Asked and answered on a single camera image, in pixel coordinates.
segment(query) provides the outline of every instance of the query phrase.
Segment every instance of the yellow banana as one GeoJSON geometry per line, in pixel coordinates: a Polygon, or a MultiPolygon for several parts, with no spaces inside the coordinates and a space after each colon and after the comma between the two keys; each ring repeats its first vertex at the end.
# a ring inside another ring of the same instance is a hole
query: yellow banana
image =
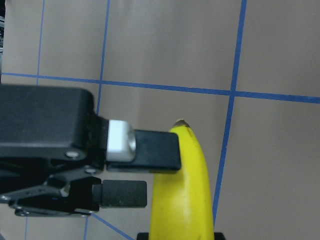
{"type": "Polygon", "coordinates": [[[206,160],[184,120],[170,130],[179,137],[181,170],[155,174],[150,240],[214,240],[211,194],[206,160]]]}

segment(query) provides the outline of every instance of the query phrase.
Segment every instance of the banana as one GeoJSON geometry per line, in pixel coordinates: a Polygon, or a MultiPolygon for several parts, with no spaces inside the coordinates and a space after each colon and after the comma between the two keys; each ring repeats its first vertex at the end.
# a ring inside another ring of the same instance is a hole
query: banana
{"type": "Polygon", "coordinates": [[[201,146],[184,120],[170,130],[179,138],[181,169],[155,174],[150,240],[214,240],[211,194],[201,146]]]}

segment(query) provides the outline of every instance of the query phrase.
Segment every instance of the metal screw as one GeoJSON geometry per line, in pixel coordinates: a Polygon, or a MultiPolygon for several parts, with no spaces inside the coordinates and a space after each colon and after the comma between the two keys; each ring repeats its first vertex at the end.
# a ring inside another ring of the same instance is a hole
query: metal screw
{"type": "Polygon", "coordinates": [[[0,197],[0,199],[1,199],[1,200],[5,200],[5,201],[9,201],[9,200],[11,199],[11,197],[2,195],[2,196],[0,197]]]}
{"type": "Polygon", "coordinates": [[[97,172],[97,170],[95,170],[94,168],[86,168],[84,171],[87,174],[95,174],[97,172]]]}
{"type": "Polygon", "coordinates": [[[76,151],[67,151],[65,155],[71,159],[76,159],[77,157],[79,157],[79,153],[76,151]]]}

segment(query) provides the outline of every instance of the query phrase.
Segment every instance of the blue line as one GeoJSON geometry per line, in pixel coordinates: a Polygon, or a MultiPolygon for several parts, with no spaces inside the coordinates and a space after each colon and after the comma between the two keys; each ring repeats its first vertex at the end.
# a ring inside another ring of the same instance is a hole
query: blue line
{"type": "Polygon", "coordinates": [[[84,222],[83,240],[87,240],[88,220],[89,218],[86,217],[84,222]]]}
{"type": "Polygon", "coordinates": [[[230,91],[230,90],[221,90],[221,89],[172,86],[172,85],[158,85],[158,84],[135,83],[135,82],[124,82],[124,81],[106,81],[106,80],[100,81],[100,80],[95,80],[95,79],[72,78],[72,77],[61,77],[61,76],[45,76],[45,75],[37,76],[37,75],[31,75],[31,74],[21,74],[21,73],[11,73],[11,72],[3,72],[2,75],[26,77],[26,78],[39,77],[40,79],[58,80],[58,81],[70,81],[70,82],[80,82],[80,83],[90,83],[90,84],[105,84],[105,85],[144,88],[144,89],[156,89],[156,90],[167,90],[167,91],[176,91],[176,92],[222,95],[222,96],[235,96],[235,97],[240,97],[240,98],[254,98],[254,99],[279,100],[279,101],[289,101],[289,102],[298,102],[298,103],[320,104],[320,97],[318,97],[318,96],[288,95],[288,94],[250,92],[250,91],[230,91]]]}
{"type": "Polygon", "coordinates": [[[99,217],[98,215],[91,213],[91,216],[93,216],[95,219],[99,220],[101,223],[103,223],[104,225],[106,225],[107,227],[111,228],[113,231],[117,232],[118,234],[120,234],[121,236],[123,236],[124,238],[128,239],[128,240],[134,240],[132,237],[130,237],[129,235],[127,235],[126,233],[124,233],[123,231],[121,231],[120,229],[118,229],[117,227],[113,226],[111,223],[107,222],[106,220],[102,219],[101,217],[99,217]]]}
{"type": "Polygon", "coordinates": [[[27,240],[27,233],[28,233],[28,217],[25,217],[25,232],[24,232],[24,240],[27,240]]]}
{"type": "MultiPolygon", "coordinates": [[[[41,42],[42,42],[42,29],[44,25],[44,12],[45,12],[45,0],[42,2],[42,14],[41,14],[41,27],[40,27],[40,40],[39,40],[39,52],[38,52],[38,67],[36,71],[36,75],[39,76],[40,69],[40,55],[41,55],[41,42]]],[[[36,78],[36,85],[38,86],[39,77],[36,78]]]]}
{"type": "MultiPolygon", "coordinates": [[[[104,36],[103,36],[103,45],[102,45],[102,56],[101,56],[101,67],[100,67],[100,81],[104,76],[104,66],[105,66],[105,52],[106,52],[106,44],[107,44],[107,32],[108,32],[108,22],[109,22],[109,12],[110,12],[110,0],[107,0],[106,4],[106,13],[105,13],[105,23],[104,23],[104,36]]],[[[100,111],[100,100],[101,100],[101,88],[102,83],[99,83],[99,93],[96,105],[96,114],[99,115],[100,111]]]]}
{"type": "Polygon", "coordinates": [[[212,206],[213,224],[216,223],[221,184],[222,184],[222,178],[224,175],[225,162],[226,162],[226,156],[227,156],[227,146],[229,141],[229,134],[230,134],[230,128],[231,128],[231,122],[232,122],[232,113],[234,110],[234,103],[235,103],[235,92],[236,92],[237,80],[238,80],[242,37],[243,37],[244,26],[245,26],[246,8],[247,8],[247,0],[242,0],[239,23],[238,23],[238,31],[237,31],[237,37],[236,37],[235,53],[234,53],[230,97],[229,97],[228,109],[227,109],[227,114],[225,119],[224,134],[223,134],[222,148],[221,148],[220,161],[219,161],[219,169],[216,177],[216,184],[215,184],[215,190],[214,190],[214,198],[213,198],[213,206],[212,206]]]}

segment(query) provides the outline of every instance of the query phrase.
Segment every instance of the banana tip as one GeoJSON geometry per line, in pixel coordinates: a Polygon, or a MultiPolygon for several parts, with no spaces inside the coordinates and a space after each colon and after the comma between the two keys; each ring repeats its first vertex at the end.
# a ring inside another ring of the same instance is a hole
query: banana tip
{"type": "Polygon", "coordinates": [[[189,124],[184,119],[177,120],[173,126],[174,127],[186,126],[187,128],[190,128],[189,124]]]}

